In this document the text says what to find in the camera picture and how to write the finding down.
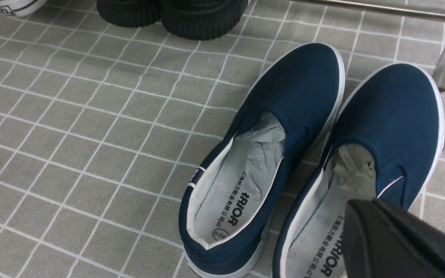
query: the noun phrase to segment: white rubber sole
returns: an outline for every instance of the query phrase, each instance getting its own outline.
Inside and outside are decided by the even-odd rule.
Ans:
[[[310,44],[322,44],[322,43],[311,42]],[[343,101],[344,88],[345,88],[345,84],[346,84],[344,62],[343,62],[343,58],[341,57],[341,54],[339,53],[339,51],[337,51],[337,49],[335,49],[334,46],[331,46],[330,44],[323,44],[323,45],[328,46],[330,49],[332,49],[332,51],[334,51],[334,54],[336,55],[336,60],[338,62],[338,67],[339,67],[339,88],[338,88],[338,94],[337,94],[337,97],[336,97],[336,101],[334,102],[334,106],[332,108],[332,111],[329,114],[329,117],[327,118],[327,120],[326,120],[326,122],[325,122],[325,124],[324,124],[324,126],[322,128],[322,130],[320,131],[319,136],[316,138],[314,143],[311,145],[310,149],[313,148],[318,142],[320,142],[322,137],[325,134],[327,134],[327,132],[329,132],[329,130],[332,128],[332,125],[336,121],[336,118],[337,118],[337,115],[339,113],[339,109],[340,109],[340,106],[341,106],[341,102]],[[274,63],[269,65],[269,67],[267,67],[267,69],[265,69],[265,71],[263,71],[262,74],[260,74],[260,76],[258,76],[258,78],[255,79],[254,83],[249,88],[249,92],[251,92],[253,90],[255,84],[257,84],[258,81],[260,81],[260,79],[267,73],[268,70],[270,70],[277,62],[281,61],[282,58],[284,58],[286,55],[288,55],[289,53],[291,53],[295,49],[292,49],[291,51],[288,51],[286,54],[282,55],[279,59],[274,61]],[[214,275],[214,274],[211,274],[211,273],[207,273],[207,272],[201,270],[200,268],[196,267],[193,264],[193,262],[190,260],[190,258],[188,256],[186,256],[188,264],[189,264],[189,267],[198,276],[201,276],[203,278],[242,278],[243,276],[245,276],[247,273],[249,273],[253,269],[255,264],[258,262],[258,259],[260,259],[261,254],[263,252],[263,248],[265,246],[265,241],[267,239],[267,233],[268,233],[269,228],[270,228],[270,222],[271,222],[271,219],[267,220],[267,223],[265,224],[262,240],[261,240],[260,244],[258,245],[257,249],[255,250],[255,253],[252,255],[250,260],[242,268],[238,269],[237,271],[235,271],[233,273],[226,274],[226,275]]]

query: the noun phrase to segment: white shoe insole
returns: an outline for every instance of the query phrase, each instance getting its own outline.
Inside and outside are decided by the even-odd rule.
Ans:
[[[273,183],[284,155],[285,132],[270,113],[235,137],[195,215],[194,230],[205,243],[221,241],[246,225]]]
[[[340,278],[345,271],[341,233],[346,202],[362,198],[339,187],[327,192],[314,216],[292,244],[286,278]]]
[[[286,278],[341,278],[346,203],[375,197],[374,162],[368,150],[355,144],[341,146],[329,163],[314,193],[321,201],[288,251]]]
[[[275,169],[253,169],[250,174],[265,181],[258,187],[247,181],[251,144],[249,141],[234,143],[197,213],[195,227],[209,244],[225,239],[249,222],[272,185]]]

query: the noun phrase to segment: black rubber sole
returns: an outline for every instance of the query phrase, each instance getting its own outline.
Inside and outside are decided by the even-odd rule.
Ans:
[[[99,15],[120,27],[151,25],[161,18],[161,8],[161,0],[97,0]]]
[[[163,4],[161,21],[173,35],[195,41],[208,41],[227,34],[240,21],[248,0],[227,0],[215,8],[185,11]]]

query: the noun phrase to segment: black object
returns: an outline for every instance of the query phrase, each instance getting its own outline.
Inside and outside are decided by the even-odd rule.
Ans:
[[[161,18],[161,0],[97,0],[97,11],[120,27],[145,27]]]
[[[348,278],[445,278],[445,234],[388,201],[348,201],[343,238]]]
[[[248,0],[165,0],[162,24],[184,39],[216,39],[237,25],[247,6]]]

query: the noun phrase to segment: gray tile pattern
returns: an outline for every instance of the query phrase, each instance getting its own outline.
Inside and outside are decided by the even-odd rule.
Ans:
[[[25,18],[0,15],[0,278],[196,277],[180,199],[263,70],[327,42],[344,58],[349,95],[392,61],[433,69],[445,43],[444,23],[276,0],[252,0],[228,35],[192,42],[159,23],[111,26],[94,5],[48,0]],[[280,226],[319,154],[288,182],[246,278],[270,276]],[[410,211],[445,232],[445,151]]]

